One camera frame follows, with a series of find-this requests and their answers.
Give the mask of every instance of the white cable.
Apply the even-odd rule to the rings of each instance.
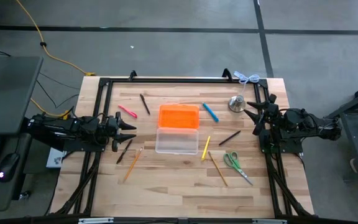
[[[257,82],[259,82],[259,79],[260,79],[260,77],[256,74],[253,74],[248,78],[245,75],[243,75],[237,71],[234,71],[234,75],[239,79],[239,83],[244,85],[244,87],[242,89],[242,93],[241,93],[241,95],[243,95],[243,96],[244,96],[244,90],[246,89],[247,82],[250,81],[252,83],[257,83]]]

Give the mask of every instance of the orange plastic box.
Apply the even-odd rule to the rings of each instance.
[[[198,106],[161,105],[158,117],[160,128],[193,128],[200,125]]]

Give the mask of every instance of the desk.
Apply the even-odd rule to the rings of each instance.
[[[91,115],[98,89],[99,77],[84,77],[76,114]],[[277,95],[276,103],[288,107],[284,81],[268,79],[270,93]],[[255,101],[254,89],[247,86],[246,101]],[[272,199],[264,155],[257,136],[252,135],[254,123],[245,113],[233,113],[227,107],[230,97],[242,91],[242,85],[211,83],[115,83],[112,88],[110,114],[123,105],[137,113],[134,119],[121,113],[125,122],[137,130],[123,131],[137,135],[122,162],[118,152],[106,147],[102,154],[91,215],[94,217],[205,217],[251,218],[273,217]],[[104,91],[101,106],[104,104]],[[140,100],[145,96],[151,115]],[[207,103],[220,122],[215,123],[201,102]],[[200,142],[196,156],[157,154],[155,138],[159,106],[167,103],[197,105],[200,108]],[[242,132],[219,147],[218,144],[237,130]],[[211,136],[208,150],[221,168],[229,184],[225,187],[211,159],[201,162],[205,142]],[[144,147],[134,169],[125,183],[122,180],[135,157]],[[225,152],[237,151],[244,172],[253,181],[250,186],[234,169],[223,162]],[[55,189],[51,212],[58,210],[78,185],[83,152],[75,152],[64,160]],[[293,154],[283,154],[289,189],[304,208],[313,213],[310,193],[303,166]],[[278,191],[282,203],[281,191]]]
[[[17,153],[20,155],[20,159],[17,163],[16,171],[12,180],[6,183],[0,182],[0,211],[6,210],[10,205],[11,200],[19,199],[19,194],[22,190],[25,178],[25,175],[23,174],[24,163],[27,158],[31,140],[31,135],[24,133],[16,137],[4,138],[2,142],[3,147],[0,148],[0,163],[2,158],[6,155],[15,152],[16,146],[18,146]]]
[[[23,181],[24,164],[31,144],[29,134],[19,134],[43,59],[40,57],[0,57],[0,163],[15,152],[20,159],[11,181],[0,182],[0,211],[6,210],[12,199],[18,199]]]

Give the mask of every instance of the concrete floor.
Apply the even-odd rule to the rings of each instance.
[[[358,30],[355,0],[260,0],[266,29]],[[192,27],[256,29],[252,0],[42,0],[22,1],[41,26]],[[0,24],[30,25],[15,1],[0,0]],[[98,75],[218,77],[223,68],[266,77],[259,34],[160,32],[43,32],[49,51]],[[33,31],[1,31],[0,50],[14,56],[44,56],[42,72],[79,87],[82,74],[51,60]],[[274,77],[285,79],[292,107],[324,116],[358,90],[358,35],[267,35]],[[78,90],[40,76],[57,103]],[[33,98],[61,113],[76,98],[55,108],[39,86]],[[38,113],[30,104],[27,115]],[[352,157],[346,136],[303,143],[306,175],[317,215],[358,221],[358,182],[345,184]],[[26,180],[33,196],[12,202],[0,218],[43,215],[57,172]]]

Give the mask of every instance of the blue marker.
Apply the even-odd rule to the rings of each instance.
[[[203,106],[205,107],[205,109],[210,113],[210,115],[212,116],[212,118],[215,120],[215,122],[219,121],[219,118],[212,112],[211,108],[209,108],[209,106],[203,102]]]

